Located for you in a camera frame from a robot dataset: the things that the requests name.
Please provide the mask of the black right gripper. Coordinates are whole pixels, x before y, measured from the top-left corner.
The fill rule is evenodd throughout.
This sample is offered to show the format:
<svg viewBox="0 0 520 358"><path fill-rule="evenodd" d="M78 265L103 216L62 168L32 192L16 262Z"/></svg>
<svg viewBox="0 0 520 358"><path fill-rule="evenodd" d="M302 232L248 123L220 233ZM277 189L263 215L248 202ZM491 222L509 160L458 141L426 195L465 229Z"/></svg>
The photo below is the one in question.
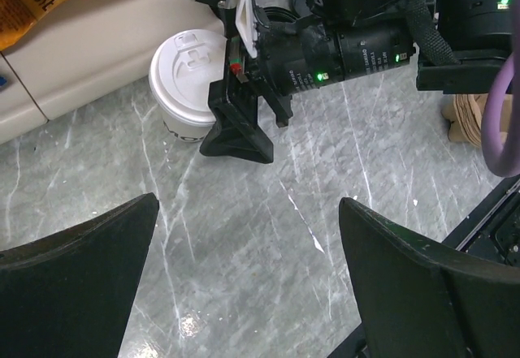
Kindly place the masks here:
<svg viewBox="0 0 520 358"><path fill-rule="evenodd" d="M271 164L274 147L258 125L258 97L277 127L293 116L292 94L409 64L419 43L412 14L429 13L434 0L304 0L306 12L272 19L259 6L256 56L228 42L223 80L210 84L215 123L202 141L206 157Z"/></svg>

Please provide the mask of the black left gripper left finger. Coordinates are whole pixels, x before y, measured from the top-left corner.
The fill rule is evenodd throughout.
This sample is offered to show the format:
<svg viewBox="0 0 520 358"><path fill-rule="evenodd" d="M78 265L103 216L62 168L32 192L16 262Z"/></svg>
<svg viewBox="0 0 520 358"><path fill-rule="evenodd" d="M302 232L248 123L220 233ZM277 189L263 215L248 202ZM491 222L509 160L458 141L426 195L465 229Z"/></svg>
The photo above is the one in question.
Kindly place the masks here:
<svg viewBox="0 0 520 358"><path fill-rule="evenodd" d="M1 252L3 357L116 357L158 217L153 193Z"/></svg>

